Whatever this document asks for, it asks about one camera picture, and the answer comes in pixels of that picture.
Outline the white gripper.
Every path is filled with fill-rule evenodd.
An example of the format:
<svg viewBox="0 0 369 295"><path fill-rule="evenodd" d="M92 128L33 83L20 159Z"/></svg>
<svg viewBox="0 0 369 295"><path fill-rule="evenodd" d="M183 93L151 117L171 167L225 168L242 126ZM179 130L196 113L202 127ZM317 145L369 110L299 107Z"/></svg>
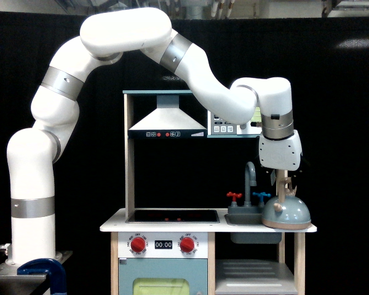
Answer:
<svg viewBox="0 0 369 295"><path fill-rule="evenodd" d="M302 146L297 130L294 134L283 140L269 140L260 135L259 158L260 164L266 168L272 168L270 179L271 186L276 183L276 170L288 170L291 183L288 184L289 195L296 196L298 185L298 174L295 172L301 162Z"/></svg>

